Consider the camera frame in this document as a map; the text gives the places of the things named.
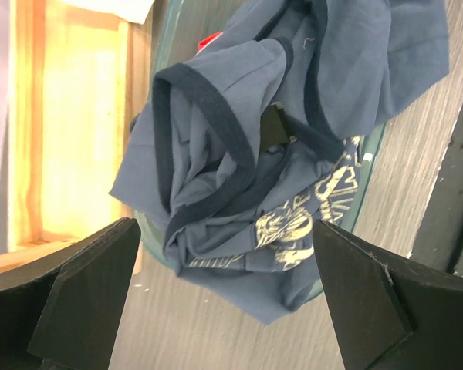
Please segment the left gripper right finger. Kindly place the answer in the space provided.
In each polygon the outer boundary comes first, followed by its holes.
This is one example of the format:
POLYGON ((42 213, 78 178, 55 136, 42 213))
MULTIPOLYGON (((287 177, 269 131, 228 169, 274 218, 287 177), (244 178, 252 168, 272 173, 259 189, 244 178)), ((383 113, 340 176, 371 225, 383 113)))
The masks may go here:
POLYGON ((313 246, 346 369, 463 370, 463 277, 324 221, 313 246))

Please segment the red tank top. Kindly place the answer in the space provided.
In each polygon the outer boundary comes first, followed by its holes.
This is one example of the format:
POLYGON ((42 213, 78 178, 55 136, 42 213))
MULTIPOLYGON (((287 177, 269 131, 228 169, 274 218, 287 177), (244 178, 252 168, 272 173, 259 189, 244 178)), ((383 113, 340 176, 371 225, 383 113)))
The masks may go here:
POLYGON ((197 54, 199 54, 201 51, 203 51, 205 48, 207 48, 210 44, 213 43, 214 40, 218 39, 222 34, 223 34, 223 32, 216 32, 216 33, 213 33, 213 34, 209 35, 205 39, 202 39, 198 43, 197 54))

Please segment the white tank top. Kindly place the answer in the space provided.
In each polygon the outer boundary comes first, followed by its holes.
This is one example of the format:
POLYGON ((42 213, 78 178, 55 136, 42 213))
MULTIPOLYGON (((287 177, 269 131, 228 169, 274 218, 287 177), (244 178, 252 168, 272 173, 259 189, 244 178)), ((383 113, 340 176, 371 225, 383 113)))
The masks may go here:
POLYGON ((115 15, 125 21, 144 24, 154 0, 63 0, 64 3, 104 14, 115 15))

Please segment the navy tank top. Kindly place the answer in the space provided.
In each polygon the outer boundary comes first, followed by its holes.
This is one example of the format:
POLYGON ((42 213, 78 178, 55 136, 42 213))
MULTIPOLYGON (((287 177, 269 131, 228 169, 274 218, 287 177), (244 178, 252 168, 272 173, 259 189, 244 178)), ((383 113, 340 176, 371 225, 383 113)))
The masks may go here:
POLYGON ((360 140, 449 71, 443 1, 247 1, 155 74, 111 195, 175 274, 269 324, 319 280, 317 220, 358 190, 360 140))

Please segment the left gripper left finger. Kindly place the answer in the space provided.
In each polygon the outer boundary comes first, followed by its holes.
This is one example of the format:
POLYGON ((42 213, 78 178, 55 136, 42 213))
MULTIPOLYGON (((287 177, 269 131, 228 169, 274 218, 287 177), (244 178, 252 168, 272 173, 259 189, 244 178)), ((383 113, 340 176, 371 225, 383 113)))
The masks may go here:
POLYGON ((140 235, 124 217, 0 273, 0 369, 107 369, 140 235))

